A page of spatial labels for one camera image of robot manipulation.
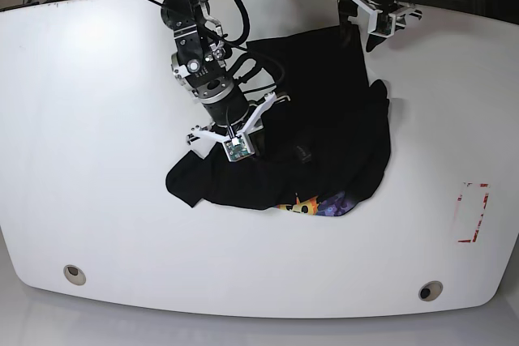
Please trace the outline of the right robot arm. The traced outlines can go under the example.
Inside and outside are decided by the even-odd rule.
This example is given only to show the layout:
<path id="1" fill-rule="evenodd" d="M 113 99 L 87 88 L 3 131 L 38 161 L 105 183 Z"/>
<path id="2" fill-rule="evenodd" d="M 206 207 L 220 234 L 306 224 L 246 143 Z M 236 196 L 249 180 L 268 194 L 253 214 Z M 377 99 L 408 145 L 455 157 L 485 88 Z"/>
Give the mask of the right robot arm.
<path id="1" fill-rule="evenodd" d="M 231 162 L 260 153 L 264 146 L 263 114 L 277 103 L 288 101 L 273 86 L 260 90 L 264 96 L 248 99 L 241 86 L 275 60 L 243 48 L 250 20 L 242 0 L 234 0 L 242 17 L 242 33 L 227 40 L 221 22 L 212 16 L 209 0 L 164 0 L 161 18 L 174 34 L 177 47 L 171 57 L 175 79 L 208 112 L 207 126 L 195 126 L 187 143 L 207 139 L 219 143 Z"/>

